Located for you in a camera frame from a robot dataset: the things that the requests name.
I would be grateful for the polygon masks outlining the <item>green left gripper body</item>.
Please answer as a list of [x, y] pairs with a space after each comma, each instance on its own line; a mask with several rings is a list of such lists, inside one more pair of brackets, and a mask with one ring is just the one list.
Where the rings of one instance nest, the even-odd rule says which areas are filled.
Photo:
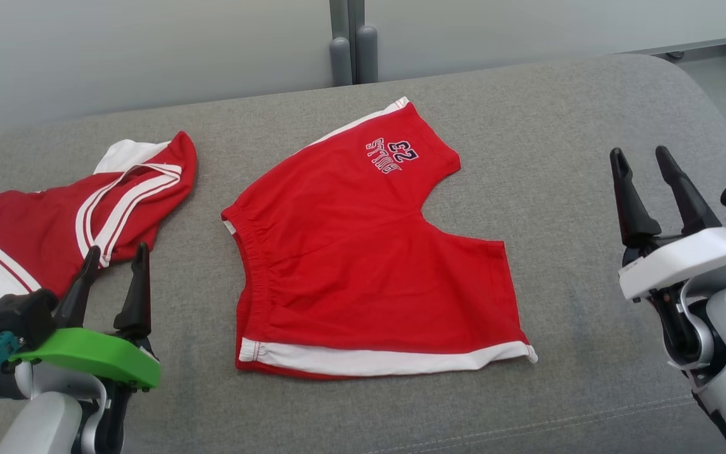
[[158, 388], [159, 361], [126, 339], [81, 327], [56, 330], [40, 347], [9, 357], [31, 363], [40, 360], [55, 367], [132, 385], [138, 390]]

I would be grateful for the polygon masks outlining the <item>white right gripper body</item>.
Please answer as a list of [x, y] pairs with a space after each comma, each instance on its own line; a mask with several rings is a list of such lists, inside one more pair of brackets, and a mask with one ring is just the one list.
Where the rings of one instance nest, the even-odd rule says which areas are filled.
[[725, 265], [726, 227], [705, 229], [625, 265], [618, 271], [619, 285], [623, 298], [632, 300]]

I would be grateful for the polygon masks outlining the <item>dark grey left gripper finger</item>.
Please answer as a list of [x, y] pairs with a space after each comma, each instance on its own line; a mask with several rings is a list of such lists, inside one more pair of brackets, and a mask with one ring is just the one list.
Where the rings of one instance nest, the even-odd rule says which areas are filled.
[[58, 329], [83, 327], [89, 291], [97, 279], [100, 258], [100, 247], [92, 245], [84, 257], [83, 266], [77, 277], [55, 311], [54, 322]]
[[130, 269], [132, 280], [123, 310], [113, 319], [113, 328], [121, 338], [147, 338], [152, 333], [152, 296], [149, 245], [139, 244]]

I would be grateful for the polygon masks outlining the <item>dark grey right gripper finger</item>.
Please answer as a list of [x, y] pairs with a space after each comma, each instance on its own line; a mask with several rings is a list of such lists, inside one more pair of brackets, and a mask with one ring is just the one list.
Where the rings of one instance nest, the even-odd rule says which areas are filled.
[[697, 187], [665, 146], [655, 149], [662, 178], [673, 192], [678, 212], [682, 218], [682, 235], [694, 235], [705, 229], [722, 226], [720, 220], [698, 192]]
[[633, 183], [633, 170], [620, 148], [611, 150], [610, 164], [621, 242], [628, 248], [643, 248], [662, 233], [662, 227], [643, 206]]

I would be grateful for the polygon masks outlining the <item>red jersey with white stripes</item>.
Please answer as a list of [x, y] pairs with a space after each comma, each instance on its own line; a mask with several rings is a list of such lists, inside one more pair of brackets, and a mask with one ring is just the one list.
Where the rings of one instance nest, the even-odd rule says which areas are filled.
[[42, 192], [0, 193], [0, 298], [67, 293], [91, 247], [100, 269], [152, 248], [162, 221], [190, 195], [197, 150], [186, 132], [158, 144], [119, 141], [92, 175]]

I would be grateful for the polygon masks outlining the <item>red shorts with white hem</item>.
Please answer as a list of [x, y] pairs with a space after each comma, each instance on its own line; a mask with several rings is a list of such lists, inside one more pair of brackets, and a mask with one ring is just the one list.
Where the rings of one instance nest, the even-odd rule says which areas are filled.
[[422, 213], [460, 168], [403, 97], [254, 181], [221, 214], [245, 272], [234, 365], [331, 380], [537, 362], [504, 243]]

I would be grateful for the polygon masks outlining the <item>grey fabric sofa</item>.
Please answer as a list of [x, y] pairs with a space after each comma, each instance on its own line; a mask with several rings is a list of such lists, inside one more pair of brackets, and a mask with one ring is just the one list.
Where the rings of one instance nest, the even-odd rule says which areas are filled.
[[[236, 370], [244, 272], [220, 212], [291, 153], [403, 96], [461, 157], [424, 214], [506, 243], [539, 361], [331, 382]], [[605, 55], [24, 127], [0, 137], [0, 192], [72, 183], [119, 140], [179, 131], [198, 180], [151, 253], [162, 377], [130, 401], [126, 454], [726, 454], [667, 364], [656, 313], [618, 285], [612, 148], [666, 233], [682, 221], [657, 146], [726, 219], [726, 121], [680, 67]]]

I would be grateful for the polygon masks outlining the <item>grey partition base rail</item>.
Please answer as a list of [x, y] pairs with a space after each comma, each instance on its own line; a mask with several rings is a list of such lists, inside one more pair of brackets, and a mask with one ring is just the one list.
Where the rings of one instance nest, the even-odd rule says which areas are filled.
[[700, 42], [692, 42], [688, 44], [673, 44], [660, 48], [629, 50], [623, 54], [641, 54], [641, 55], [658, 55], [668, 54], [669, 52], [685, 52], [688, 50], [715, 48], [718, 46], [726, 46], [726, 38], [718, 38], [717, 40], [705, 40]]

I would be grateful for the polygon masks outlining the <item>grey partition post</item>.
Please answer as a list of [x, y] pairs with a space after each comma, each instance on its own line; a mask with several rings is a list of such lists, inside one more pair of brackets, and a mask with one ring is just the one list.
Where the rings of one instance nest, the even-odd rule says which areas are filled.
[[366, 0], [346, 0], [352, 83], [379, 81], [377, 29], [366, 21]]
[[332, 38], [329, 44], [332, 84], [354, 83], [354, 60], [350, 42], [349, 1], [329, 0]]

